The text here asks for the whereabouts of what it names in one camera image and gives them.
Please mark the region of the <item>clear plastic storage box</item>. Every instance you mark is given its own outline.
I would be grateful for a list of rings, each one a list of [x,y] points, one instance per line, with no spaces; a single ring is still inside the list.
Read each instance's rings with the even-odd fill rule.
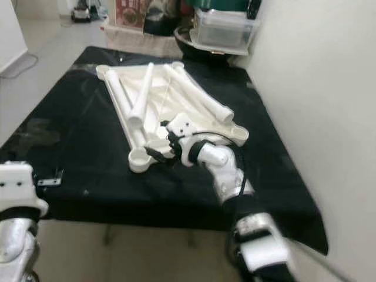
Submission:
[[[190,38],[200,48],[239,56],[249,54],[250,43],[261,21],[247,18],[245,12],[196,10]]]

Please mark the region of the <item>red printed cardboard box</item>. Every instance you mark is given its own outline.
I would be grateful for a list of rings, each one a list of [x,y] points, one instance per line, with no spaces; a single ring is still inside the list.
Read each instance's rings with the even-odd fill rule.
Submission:
[[[115,26],[142,31],[151,0],[115,0]]]

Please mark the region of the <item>clear tape patch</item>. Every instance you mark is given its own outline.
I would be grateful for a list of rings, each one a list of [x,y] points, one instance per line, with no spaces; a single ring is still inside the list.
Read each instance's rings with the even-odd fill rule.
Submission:
[[[51,120],[34,118],[27,123],[27,134],[37,143],[56,143],[60,140],[60,134],[50,129]]]

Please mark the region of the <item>black wok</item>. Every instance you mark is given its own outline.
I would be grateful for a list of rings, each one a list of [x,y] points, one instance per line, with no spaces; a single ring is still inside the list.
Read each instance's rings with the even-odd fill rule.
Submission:
[[[204,45],[191,40],[191,29],[177,27],[173,30],[173,38],[183,54],[183,60],[201,62],[207,65],[229,65],[232,56],[247,56],[247,48],[233,48],[232,46]]]

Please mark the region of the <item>beige cloth covered bench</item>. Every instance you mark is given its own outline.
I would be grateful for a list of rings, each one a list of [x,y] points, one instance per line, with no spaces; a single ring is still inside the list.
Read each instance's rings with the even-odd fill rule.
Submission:
[[[109,49],[117,49],[126,53],[140,53],[160,58],[177,58],[183,56],[177,41],[172,37],[153,36],[129,29],[102,26]]]

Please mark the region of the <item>black tablecloth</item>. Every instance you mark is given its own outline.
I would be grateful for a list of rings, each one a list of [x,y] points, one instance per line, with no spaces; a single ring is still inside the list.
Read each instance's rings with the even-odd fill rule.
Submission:
[[[2,161],[29,162],[40,179],[60,176],[60,186],[40,187],[49,219],[130,226],[227,231],[207,171],[157,164],[129,169],[129,145],[98,65],[132,66],[166,59],[87,46],[0,148]],[[186,60],[185,68],[210,96],[234,111],[248,129],[242,155],[260,203],[285,236],[322,254],[330,252],[323,216],[282,142],[265,103],[242,68]],[[37,143],[30,120],[51,120],[56,143]]]

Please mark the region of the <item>green pot lid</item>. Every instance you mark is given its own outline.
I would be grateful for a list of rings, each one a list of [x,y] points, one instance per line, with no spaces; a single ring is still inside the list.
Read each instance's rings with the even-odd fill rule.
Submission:
[[[244,12],[247,11],[251,0],[186,0],[186,2],[202,11]]]

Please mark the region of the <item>black plastic bag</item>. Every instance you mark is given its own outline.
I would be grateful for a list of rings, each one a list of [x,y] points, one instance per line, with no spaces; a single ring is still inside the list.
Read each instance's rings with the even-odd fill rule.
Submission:
[[[143,21],[143,32],[171,36],[181,21],[181,0],[150,0]]]

